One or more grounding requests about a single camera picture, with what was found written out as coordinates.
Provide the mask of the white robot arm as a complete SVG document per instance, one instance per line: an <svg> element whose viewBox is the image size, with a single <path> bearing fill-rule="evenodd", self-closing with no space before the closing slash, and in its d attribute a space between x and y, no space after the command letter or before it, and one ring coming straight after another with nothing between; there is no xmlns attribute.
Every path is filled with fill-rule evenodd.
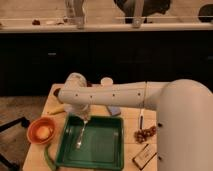
<svg viewBox="0 0 213 171"><path fill-rule="evenodd" d="M213 171L213 92L178 79L93 86L72 73L59 91L75 113L86 105L145 108L157 114L157 171Z"/></svg>

